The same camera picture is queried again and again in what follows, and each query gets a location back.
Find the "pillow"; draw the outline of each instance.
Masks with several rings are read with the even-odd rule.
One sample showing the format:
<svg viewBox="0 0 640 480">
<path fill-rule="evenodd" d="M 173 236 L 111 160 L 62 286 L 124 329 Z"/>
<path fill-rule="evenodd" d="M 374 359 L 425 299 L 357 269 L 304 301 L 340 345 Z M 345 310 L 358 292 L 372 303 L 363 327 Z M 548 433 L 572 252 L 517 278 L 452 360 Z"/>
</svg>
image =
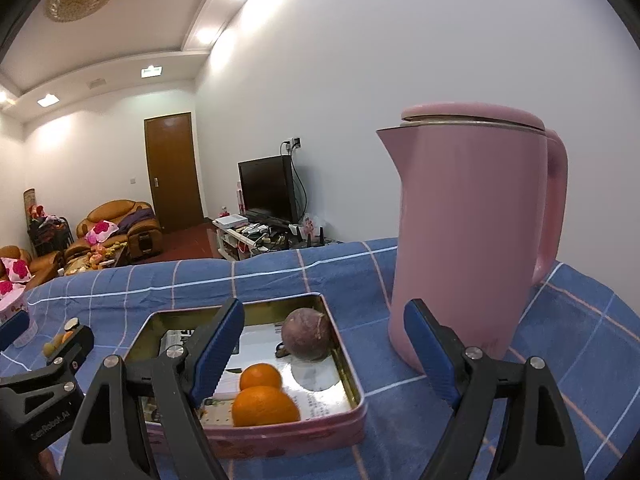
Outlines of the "pillow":
<svg viewBox="0 0 640 480">
<path fill-rule="evenodd" d="M 24 285 L 21 285 L 20 283 L 8 282 L 5 280 L 0 281 L 0 300 L 2 300 L 2 298 L 4 298 L 9 292 L 19 288 L 24 288 Z"/>
<path fill-rule="evenodd" d="M 100 220 L 93 229 L 84 235 L 84 239 L 89 242 L 89 245 L 101 244 L 117 230 L 118 226 L 113 222 Z"/>
<path fill-rule="evenodd" d="M 14 258 L 0 258 L 0 260 L 2 260 L 10 282 L 27 283 L 31 281 L 32 275 L 29 272 L 27 262 Z"/>
</svg>

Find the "table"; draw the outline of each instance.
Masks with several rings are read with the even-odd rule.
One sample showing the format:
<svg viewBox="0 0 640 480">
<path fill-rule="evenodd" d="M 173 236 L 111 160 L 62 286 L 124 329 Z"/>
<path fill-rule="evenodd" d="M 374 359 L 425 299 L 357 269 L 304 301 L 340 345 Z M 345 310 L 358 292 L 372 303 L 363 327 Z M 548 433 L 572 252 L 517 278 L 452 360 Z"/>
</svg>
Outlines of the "table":
<svg viewBox="0 0 640 480">
<path fill-rule="evenodd" d="M 108 264 L 98 264 L 98 269 L 86 268 L 91 255 L 92 253 L 87 253 L 71 260 L 65 266 L 64 275 L 73 276 L 78 272 L 87 272 L 88 270 L 113 269 L 113 267 L 124 267 L 130 264 L 129 247 L 127 245 L 117 248 L 113 253 L 113 256 L 107 260 L 108 262 L 112 262 Z"/>
</svg>

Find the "white wall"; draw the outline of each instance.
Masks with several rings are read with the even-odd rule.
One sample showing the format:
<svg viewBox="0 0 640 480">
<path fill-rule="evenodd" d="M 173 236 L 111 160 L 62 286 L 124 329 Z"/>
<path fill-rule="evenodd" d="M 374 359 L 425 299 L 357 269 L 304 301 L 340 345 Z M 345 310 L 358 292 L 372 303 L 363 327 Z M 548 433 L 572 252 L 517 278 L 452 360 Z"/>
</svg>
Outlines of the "white wall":
<svg viewBox="0 0 640 480">
<path fill-rule="evenodd" d="M 74 232 L 91 210 L 109 200 L 153 203 L 144 120 L 182 112 L 194 113 L 191 81 L 109 92 L 28 123 L 26 183 L 46 211 L 65 216 Z M 192 127 L 202 193 L 194 118 Z M 204 200 L 203 210 L 206 215 Z"/>
<path fill-rule="evenodd" d="M 31 250 L 24 217 L 24 141 L 22 125 L 0 113 L 0 247 Z"/>
<path fill-rule="evenodd" d="M 420 102 L 524 108 L 569 153 L 560 257 L 640 311 L 640 52 L 606 0 L 283 0 L 262 27 L 246 9 L 196 80 L 211 211 L 239 160 L 300 136 L 311 210 L 343 240 L 392 236 L 377 128 Z"/>
</svg>

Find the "screw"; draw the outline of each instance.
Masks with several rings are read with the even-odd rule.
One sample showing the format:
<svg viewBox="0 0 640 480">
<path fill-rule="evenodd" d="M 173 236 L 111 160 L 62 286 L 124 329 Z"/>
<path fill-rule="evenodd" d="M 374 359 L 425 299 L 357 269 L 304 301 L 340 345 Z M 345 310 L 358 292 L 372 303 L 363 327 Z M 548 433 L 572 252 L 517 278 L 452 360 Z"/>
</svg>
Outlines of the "screw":
<svg viewBox="0 0 640 480">
<path fill-rule="evenodd" d="M 120 362 L 120 358 L 117 355 L 110 355 L 105 357 L 103 362 L 107 368 L 113 368 L 116 364 Z"/>
<path fill-rule="evenodd" d="M 69 332 L 69 330 L 73 330 L 80 325 L 80 320 L 77 317 L 72 317 L 69 321 L 65 323 L 65 332 Z"/>
<path fill-rule="evenodd" d="M 545 367 L 545 361 L 542 357 L 533 356 L 529 362 L 536 370 L 542 370 Z"/>
<path fill-rule="evenodd" d="M 166 356 L 170 357 L 171 359 L 180 357 L 182 354 L 184 354 L 184 348 L 182 347 L 182 345 L 172 345 L 166 349 Z"/>
<path fill-rule="evenodd" d="M 474 361 L 476 361 L 482 357 L 482 350 L 477 346 L 470 346 L 465 350 L 465 355 L 469 359 L 473 359 Z"/>
</svg>

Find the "blue gripper pad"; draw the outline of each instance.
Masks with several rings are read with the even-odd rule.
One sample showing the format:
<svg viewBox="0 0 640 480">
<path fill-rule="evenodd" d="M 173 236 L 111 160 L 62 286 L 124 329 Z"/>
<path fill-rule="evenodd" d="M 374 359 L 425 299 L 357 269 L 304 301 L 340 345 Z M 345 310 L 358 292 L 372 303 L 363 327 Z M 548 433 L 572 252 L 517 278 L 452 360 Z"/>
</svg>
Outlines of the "blue gripper pad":
<svg viewBox="0 0 640 480">
<path fill-rule="evenodd" d="M 189 354 L 184 360 L 183 389 L 194 408 L 213 395 L 243 328 L 244 306 L 229 298 L 211 323 L 197 328 L 184 343 Z"/>
<path fill-rule="evenodd" d="M 404 329 L 431 387 L 455 410 L 468 383 L 464 345 L 453 330 L 438 323 L 422 300 L 404 306 Z"/>
<path fill-rule="evenodd" d="M 24 310 L 16 312 L 6 323 L 0 325 L 0 351 L 6 350 L 29 328 L 29 314 Z"/>
</svg>

